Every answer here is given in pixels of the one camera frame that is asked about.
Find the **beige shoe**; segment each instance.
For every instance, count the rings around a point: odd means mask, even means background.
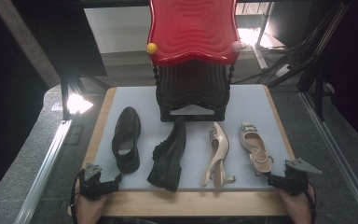
[[[253,162],[256,175],[268,173],[271,171],[273,159],[270,157],[263,139],[257,133],[257,128],[248,122],[244,122],[241,126],[241,145],[251,154],[249,155]]]
[[[213,123],[213,127],[209,131],[209,138],[212,145],[212,154],[208,169],[202,180],[202,186],[208,185],[211,174],[213,174],[213,182],[217,188],[221,188],[226,182],[235,181],[235,176],[226,176],[224,168],[224,160],[228,154],[229,143],[225,132],[217,122]]]

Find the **table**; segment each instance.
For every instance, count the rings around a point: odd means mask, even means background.
[[[264,87],[276,119],[289,159],[293,151],[282,127],[279,115]],[[109,89],[90,139],[83,162],[94,161],[103,137],[103,130],[117,89]],[[205,217],[205,216],[286,216],[280,197],[273,189],[261,191],[117,191],[109,197],[103,216],[107,217]]]

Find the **light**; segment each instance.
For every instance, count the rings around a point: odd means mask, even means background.
[[[80,95],[71,94],[68,98],[68,109],[69,109],[69,113],[71,114],[75,114],[77,112],[83,114],[92,106],[93,106],[92,103],[84,100],[84,98]]]
[[[241,42],[246,45],[253,45],[257,42],[258,36],[260,35],[260,29],[238,29],[238,35],[240,36]]]

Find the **black stand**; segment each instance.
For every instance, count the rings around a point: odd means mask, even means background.
[[[233,71],[233,65],[227,75],[225,65],[196,60],[155,67],[161,121],[175,121],[179,116],[184,116],[186,121],[224,120]],[[210,110],[211,114],[173,114],[188,105],[198,105]]]
[[[345,13],[347,12],[350,4],[350,1],[342,1],[340,3],[337,12],[335,13],[332,21],[330,22],[330,25],[328,26],[326,32],[324,33],[324,36],[322,37],[322,40],[320,41],[318,47],[308,60],[306,60],[298,67],[292,69],[285,75],[278,77],[277,79],[267,84],[269,88],[275,87],[287,80],[288,78],[298,74],[299,72],[305,71],[297,83],[297,89],[299,91],[308,91],[312,83],[315,81],[314,110],[321,120],[324,120],[322,113],[322,98],[324,96],[324,75],[321,56],[324,55],[324,51],[327,44],[329,43],[337,27],[339,26],[339,23],[341,22],[342,18],[345,16]]]

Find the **black shoe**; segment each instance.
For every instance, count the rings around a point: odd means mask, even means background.
[[[180,159],[185,151],[185,146],[186,124],[185,118],[182,116],[176,119],[168,138],[154,149],[154,165],[147,181],[158,188],[176,192],[182,172]]]
[[[141,121],[138,113],[130,106],[118,117],[115,135],[112,139],[112,151],[115,155],[118,170],[130,174],[139,168],[139,154],[136,146],[141,133]]]

